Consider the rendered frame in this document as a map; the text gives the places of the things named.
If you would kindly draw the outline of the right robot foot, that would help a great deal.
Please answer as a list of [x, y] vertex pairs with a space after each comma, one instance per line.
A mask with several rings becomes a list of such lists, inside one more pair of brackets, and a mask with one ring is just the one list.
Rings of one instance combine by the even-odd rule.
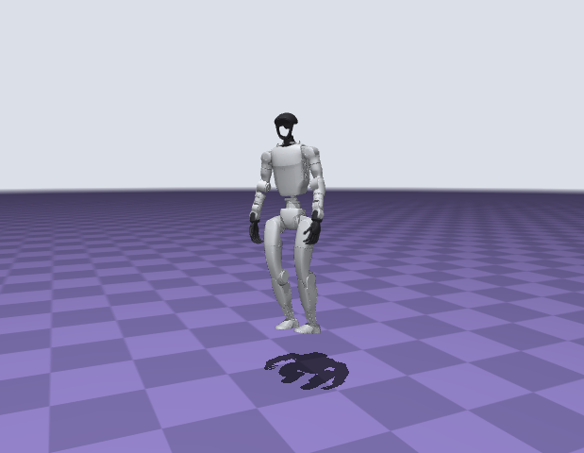
[[299, 327], [298, 320], [294, 318], [294, 321], [286, 318], [281, 324], [275, 326], [275, 329], [291, 329], [294, 327]]

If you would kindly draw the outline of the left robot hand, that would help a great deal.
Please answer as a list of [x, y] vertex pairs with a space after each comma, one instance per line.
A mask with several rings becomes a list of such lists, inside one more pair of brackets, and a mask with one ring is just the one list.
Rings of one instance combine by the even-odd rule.
[[311, 220], [313, 221], [310, 227], [303, 233], [304, 235], [310, 232], [309, 236], [303, 241], [306, 244], [316, 244], [319, 240], [319, 234], [321, 232], [320, 223], [323, 219], [320, 219], [318, 216], [318, 210], [315, 210], [312, 213]]

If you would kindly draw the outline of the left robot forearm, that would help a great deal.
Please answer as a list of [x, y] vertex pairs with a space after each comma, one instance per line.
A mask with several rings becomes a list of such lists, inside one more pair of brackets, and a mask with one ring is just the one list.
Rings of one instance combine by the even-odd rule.
[[325, 197], [325, 182], [322, 178], [318, 178], [318, 189], [313, 191], [312, 212], [318, 210], [318, 218], [324, 217], [324, 197]]

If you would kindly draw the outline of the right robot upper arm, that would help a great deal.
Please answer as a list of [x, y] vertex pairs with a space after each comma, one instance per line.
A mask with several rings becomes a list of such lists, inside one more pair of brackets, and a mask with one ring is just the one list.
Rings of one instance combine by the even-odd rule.
[[268, 150], [261, 155], [261, 180], [258, 183], [257, 189], [260, 192], [267, 193], [271, 190], [270, 178], [272, 175], [272, 160], [271, 160], [272, 150]]

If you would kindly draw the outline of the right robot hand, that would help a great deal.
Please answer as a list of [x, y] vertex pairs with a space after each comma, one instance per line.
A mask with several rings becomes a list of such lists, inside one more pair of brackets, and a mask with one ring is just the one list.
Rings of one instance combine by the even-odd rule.
[[254, 212], [251, 212], [250, 222], [252, 224], [250, 225], [250, 228], [249, 228], [249, 235], [251, 236], [251, 240], [254, 243], [261, 243], [263, 241], [259, 238], [259, 227], [258, 227], [259, 219], [256, 220], [255, 217], [256, 217], [256, 214]]

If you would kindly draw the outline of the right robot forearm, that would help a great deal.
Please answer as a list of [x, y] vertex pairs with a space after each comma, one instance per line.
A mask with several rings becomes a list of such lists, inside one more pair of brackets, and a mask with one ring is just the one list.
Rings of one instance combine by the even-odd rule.
[[[262, 192], [258, 191], [258, 189], [256, 189], [255, 200], [254, 200], [252, 210], [251, 210], [251, 212], [254, 212], [256, 214], [256, 217], [255, 217], [256, 220], [258, 220], [260, 218], [260, 213], [262, 211], [262, 206], [263, 206], [263, 202], [264, 202], [265, 198], [266, 198], [265, 193], [262, 193]], [[251, 212], [250, 212], [250, 214], [251, 214]]]

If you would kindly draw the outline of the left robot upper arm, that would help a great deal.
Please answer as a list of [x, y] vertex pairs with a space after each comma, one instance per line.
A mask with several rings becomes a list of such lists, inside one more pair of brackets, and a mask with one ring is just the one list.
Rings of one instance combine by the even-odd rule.
[[323, 178], [323, 170], [320, 162], [320, 152], [313, 146], [302, 146], [303, 156], [309, 160], [309, 169], [313, 175], [313, 180], [309, 186], [312, 190], [318, 189], [318, 178]]

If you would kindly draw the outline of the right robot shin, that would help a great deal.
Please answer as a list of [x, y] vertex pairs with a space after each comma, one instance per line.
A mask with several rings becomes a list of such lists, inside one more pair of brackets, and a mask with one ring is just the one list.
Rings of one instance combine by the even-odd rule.
[[272, 278], [272, 287], [275, 293], [276, 300], [280, 305], [285, 317], [294, 321], [294, 315], [292, 311], [292, 291], [290, 282], [286, 284], [278, 284], [277, 281]]

